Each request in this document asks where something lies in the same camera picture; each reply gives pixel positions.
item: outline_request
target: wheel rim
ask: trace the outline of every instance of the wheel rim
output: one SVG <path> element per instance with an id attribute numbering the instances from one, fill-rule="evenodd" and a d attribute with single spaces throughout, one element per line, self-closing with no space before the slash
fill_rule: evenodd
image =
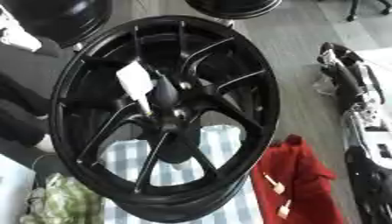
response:
<path id="1" fill-rule="evenodd" d="M 112 12 L 109 0 L 59 0 L 56 3 L 8 0 L 5 5 L 29 33 L 52 39 L 61 48 L 92 37 L 106 24 Z"/>
<path id="2" fill-rule="evenodd" d="M 224 81 L 217 83 L 220 76 L 204 77 L 205 74 L 211 74 L 209 68 L 204 67 L 210 66 L 210 60 L 218 63 L 222 55 L 232 58 L 229 60 L 239 68 L 232 71 L 237 72 L 235 75 L 230 73 L 225 76 Z M 94 115 L 99 114 L 98 108 L 110 111 L 111 114 L 106 121 L 110 119 L 112 122 L 115 121 L 115 123 L 106 122 L 101 125 L 101 130 L 104 130 L 102 127 L 118 127 L 123 123 L 125 116 L 133 123 L 138 123 L 149 130 L 149 135 L 151 126 L 154 126 L 145 119 L 145 116 L 134 113 L 137 111 L 135 103 L 128 98 L 124 100 L 124 92 L 116 82 L 116 70 L 134 59 L 147 67 L 150 74 L 156 75 L 155 72 L 158 70 L 170 81 L 175 82 L 173 86 L 178 88 L 180 99 L 173 104 L 174 107 L 196 111 L 196 113 L 189 113 L 190 118 L 186 119 L 188 123 L 197 121 L 199 118 L 196 117 L 204 114 L 203 111 L 219 110 L 236 120 L 247 131 L 241 148 L 221 168 L 217 169 L 209 164 L 196 146 L 190 146 L 191 143 L 187 144 L 188 148 L 193 148 L 190 149 L 190 153 L 199 162 L 206 175 L 183 185 L 160 187 L 150 185 L 148 176 L 151 171 L 147 169 L 147 165 L 143 166 L 147 168 L 141 172 L 147 178 L 139 178 L 135 183 L 117 177 L 98 163 L 96 160 L 98 147 L 91 141 L 88 142 L 94 138 L 91 134 L 90 137 L 86 137 L 87 132 L 100 133 L 100 128 L 96 127 L 98 122 L 94 119 Z M 100 69 L 104 69 L 103 74 L 110 75 L 101 75 L 100 81 L 95 81 L 98 79 L 95 77 L 98 76 L 94 76 L 95 72 L 92 71 Z M 195 78 L 195 74 L 199 78 L 202 75 L 204 79 L 210 81 L 210 84 L 200 85 L 200 79 Z M 183 83 L 190 84 L 192 89 L 181 88 Z M 240 106 L 241 108 L 238 109 L 220 96 L 239 86 L 246 89 L 235 90 L 239 92 L 238 95 L 248 93 L 248 98 L 252 100 L 248 103 L 246 113 L 242 111 L 246 106 Z M 97 94 L 95 91 L 97 89 L 104 94 Z M 126 106 L 118 109 L 118 104 Z M 154 110 L 159 116 L 160 107 L 154 106 Z M 266 59 L 242 35 L 223 25 L 196 17 L 150 17 L 108 31 L 88 44 L 69 63 L 52 94 L 50 126 L 59 157 L 70 172 L 86 186 L 117 203 L 167 205 L 205 198 L 209 194 L 228 189 L 247 175 L 270 143 L 277 125 L 278 113 L 279 96 L 272 70 Z M 162 127 L 159 131 L 159 135 L 164 138 L 173 133 L 181 140 L 187 137 L 187 135 L 180 135 L 178 131 L 169 131 L 167 134 L 168 131 Z M 154 164 L 157 158 L 151 156 L 147 161 Z"/>
<path id="3" fill-rule="evenodd" d="M 214 18 L 244 19 L 258 17 L 274 10 L 282 0 L 186 0 L 195 10 Z"/>

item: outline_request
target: red cloth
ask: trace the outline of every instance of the red cloth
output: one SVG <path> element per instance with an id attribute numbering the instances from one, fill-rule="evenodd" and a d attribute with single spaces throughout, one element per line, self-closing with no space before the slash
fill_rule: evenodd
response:
<path id="1" fill-rule="evenodd" d="M 286 187 L 282 195 L 273 191 L 264 172 Z M 316 159 L 301 136 L 291 135 L 283 143 L 270 146 L 251 174 L 264 223 L 344 223 L 331 198 L 330 180 L 335 175 Z M 277 210 L 287 200 L 292 202 L 284 220 L 277 216 Z"/>

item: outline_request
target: checkered cloth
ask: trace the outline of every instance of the checkered cloth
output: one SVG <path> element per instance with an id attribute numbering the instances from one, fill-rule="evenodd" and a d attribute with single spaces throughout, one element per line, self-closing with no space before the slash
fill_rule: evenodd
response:
<path id="1" fill-rule="evenodd" d="M 240 129 L 228 126 L 209 126 L 201 130 L 200 149 L 219 168 L 226 163 L 240 148 Z M 102 159 L 106 168 L 117 176 L 135 181 L 137 175 L 147 158 L 150 147 L 145 141 L 127 141 L 111 144 Z M 159 161 L 154 167 L 150 182 L 154 186 L 172 186 L 200 179 L 203 170 L 199 163 L 192 158 L 188 166 L 181 171 L 172 168 L 172 165 Z M 104 202 L 105 224 L 151 224 L 136 216 L 124 212 L 110 199 Z M 239 193 L 224 207 L 199 220 L 183 223 L 189 224 L 262 224 L 263 219 L 257 205 L 255 192 L 248 179 Z"/>

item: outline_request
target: wheel spoke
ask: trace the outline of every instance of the wheel spoke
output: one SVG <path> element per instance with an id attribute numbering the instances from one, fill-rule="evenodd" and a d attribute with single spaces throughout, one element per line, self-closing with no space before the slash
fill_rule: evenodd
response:
<path id="1" fill-rule="evenodd" d="M 181 21 L 178 28 L 178 42 L 179 42 L 179 52 L 180 58 L 185 58 L 187 52 L 187 45 L 186 45 L 186 34 L 184 29 L 186 28 L 186 22 Z"/>
<path id="2" fill-rule="evenodd" d="M 204 114 L 203 108 L 199 109 L 199 112 L 197 112 L 193 117 L 189 119 L 188 121 L 189 127 L 192 127 L 203 116 L 203 114 Z"/>
<path id="3" fill-rule="evenodd" d="M 158 152 L 162 148 L 162 145 L 165 144 L 166 140 L 168 139 L 170 133 L 166 132 L 162 135 L 161 139 L 157 143 L 156 146 L 151 150 L 150 154 L 144 161 L 142 170 L 137 177 L 137 181 L 135 183 L 135 193 L 140 193 L 144 187 L 149 184 L 152 170 L 154 169 L 155 164 L 158 161 Z"/>
<path id="4" fill-rule="evenodd" d="M 139 39 L 139 27 L 135 26 L 134 31 L 133 31 L 133 42 L 135 45 L 135 53 L 136 53 L 136 59 L 141 60 L 142 58 L 142 47 L 140 44 L 140 39 Z"/>
<path id="5" fill-rule="evenodd" d="M 256 121 L 247 117 L 245 113 L 236 108 L 233 104 L 225 100 L 220 95 L 208 95 L 206 100 L 210 102 L 211 110 L 216 110 L 225 116 L 232 118 L 233 120 L 240 123 L 248 133 L 254 135 L 261 135 L 263 133 L 263 127 L 260 126 Z"/>
<path id="6" fill-rule="evenodd" d="M 189 151 L 192 153 L 192 156 L 199 162 L 201 167 L 203 168 L 205 174 L 207 175 L 215 175 L 217 176 L 218 171 L 215 166 L 211 163 L 211 161 L 204 155 L 204 153 L 199 149 L 199 146 L 194 142 L 188 139 L 184 134 L 178 133 L 178 137 L 186 144 Z"/>
<path id="7" fill-rule="evenodd" d="M 240 87 L 246 87 L 246 86 L 253 86 L 255 85 L 255 83 L 258 82 L 258 80 L 255 80 L 259 77 L 263 77 L 265 74 L 267 73 L 266 70 L 261 70 L 255 73 L 250 73 L 247 75 L 243 75 L 241 77 L 238 78 L 234 78 L 232 80 L 229 80 L 223 84 L 220 84 L 217 88 L 216 91 L 221 94 L 224 95 L 226 92 L 230 91 L 230 90 L 234 90 L 236 88 L 240 88 Z"/>
<path id="8" fill-rule="evenodd" d="M 136 125 L 140 125 L 139 120 L 142 119 L 143 115 L 135 114 L 136 111 L 138 111 L 137 105 L 135 103 L 131 103 L 112 115 L 87 143 L 86 147 L 77 159 L 78 164 L 94 165 L 97 160 L 99 146 L 108 137 L 110 137 L 111 134 L 126 123 L 135 123 Z"/>
<path id="9" fill-rule="evenodd" d="M 211 45 L 208 45 L 204 47 L 203 49 L 194 52 L 191 56 L 189 56 L 184 64 L 181 67 L 181 74 L 186 75 L 186 73 L 191 69 L 194 65 L 194 63 L 203 60 L 205 57 L 207 57 L 211 53 L 216 53 L 219 50 L 227 50 L 228 47 L 232 44 L 233 40 L 235 38 L 225 38 L 219 42 L 213 43 Z"/>

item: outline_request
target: black alloy wheel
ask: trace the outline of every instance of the black alloy wheel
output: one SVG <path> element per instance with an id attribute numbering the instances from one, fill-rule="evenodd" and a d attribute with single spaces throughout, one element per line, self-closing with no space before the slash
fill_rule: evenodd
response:
<path id="1" fill-rule="evenodd" d="M 116 78 L 133 60 L 155 83 L 148 94 L 152 116 Z M 50 126 L 59 157 L 80 182 L 138 217 L 179 222 L 210 214 L 235 196 L 273 137 L 279 106 L 269 63 L 241 34 L 196 17 L 147 17 L 107 31 L 71 60 L 52 94 Z M 204 116 L 212 111 L 244 134 L 220 167 L 199 149 Z M 100 160 L 108 139 L 129 124 L 140 131 L 126 139 L 151 147 L 136 180 L 115 175 Z M 181 185 L 150 183 L 157 161 L 189 158 L 204 177 Z"/>

